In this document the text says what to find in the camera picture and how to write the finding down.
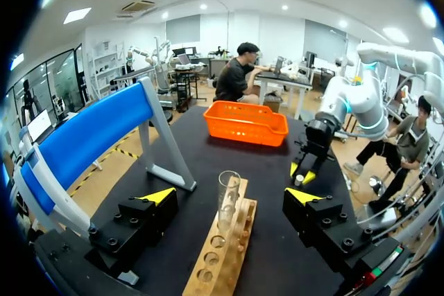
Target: white metal frame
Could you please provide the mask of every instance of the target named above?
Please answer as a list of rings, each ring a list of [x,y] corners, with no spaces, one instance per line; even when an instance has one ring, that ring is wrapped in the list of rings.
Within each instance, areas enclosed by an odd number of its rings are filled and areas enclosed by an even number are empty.
[[[153,151],[149,141],[149,121],[146,120],[139,125],[139,135],[143,148],[142,158],[144,160],[146,170],[167,182],[170,182],[176,186],[179,186],[188,191],[193,191],[196,188],[196,181],[191,175],[182,154],[179,151],[179,147],[176,140],[171,133],[167,120],[164,117],[162,107],[157,99],[154,87],[149,78],[142,78],[139,80],[142,84],[148,102],[152,108],[153,116],[151,122],[159,132],[160,138],[164,140],[166,149],[171,154],[171,161],[178,170],[179,174],[173,173],[154,164]],[[27,140],[29,133],[25,133],[25,137],[22,141]],[[55,175],[52,173],[48,164],[45,162],[42,153],[40,152],[37,143],[34,143],[33,147],[28,152],[29,164],[34,176],[38,182],[48,194],[48,196],[54,201],[55,207],[53,211],[48,215],[45,214],[43,209],[39,206],[31,190],[25,183],[21,171],[17,169],[15,171],[14,180],[17,185],[17,189],[22,195],[24,201],[29,206],[29,209],[35,214],[36,218],[44,226],[45,229],[56,229],[58,232],[62,231],[61,226],[58,223],[73,229],[81,236],[88,237],[88,229],[93,227],[89,216],[74,202],[74,200],[68,195],[59,183]]]

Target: man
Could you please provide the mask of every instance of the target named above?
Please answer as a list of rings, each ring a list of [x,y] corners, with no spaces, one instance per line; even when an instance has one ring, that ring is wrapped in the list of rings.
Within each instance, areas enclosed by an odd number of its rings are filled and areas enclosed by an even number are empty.
[[[370,202],[371,207],[380,210],[388,205],[392,195],[402,189],[407,173],[419,168],[429,148],[427,118],[432,111],[431,105],[421,96],[418,101],[418,116],[408,116],[401,124],[393,128],[382,140],[371,141],[357,156],[357,164],[345,163],[344,168],[356,175],[361,175],[364,165],[376,153],[386,158],[387,164],[397,171],[387,190],[377,202]],[[397,145],[387,142],[387,138],[402,136]]]
[[[233,101],[249,104],[259,104],[258,86],[254,86],[255,77],[262,71],[270,71],[271,68],[253,66],[257,58],[259,48],[252,43],[242,43],[237,48],[237,57],[223,68],[217,80],[215,101]]]

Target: blue cushion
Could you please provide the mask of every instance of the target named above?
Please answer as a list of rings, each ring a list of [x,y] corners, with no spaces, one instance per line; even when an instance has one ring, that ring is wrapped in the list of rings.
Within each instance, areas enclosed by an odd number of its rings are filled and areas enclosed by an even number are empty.
[[[95,159],[152,116],[153,111],[144,88],[138,82],[100,100],[68,120],[42,142],[40,151],[66,190]],[[25,163],[22,175],[40,206],[49,213],[54,203],[37,179],[28,174],[30,171],[30,166]]]

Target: orange basket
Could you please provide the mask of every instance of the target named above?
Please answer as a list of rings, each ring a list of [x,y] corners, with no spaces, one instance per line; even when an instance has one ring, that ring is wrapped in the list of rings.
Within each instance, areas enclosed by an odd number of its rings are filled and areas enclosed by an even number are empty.
[[[203,116],[217,138],[278,147],[289,133],[286,116],[263,105],[217,101]]]

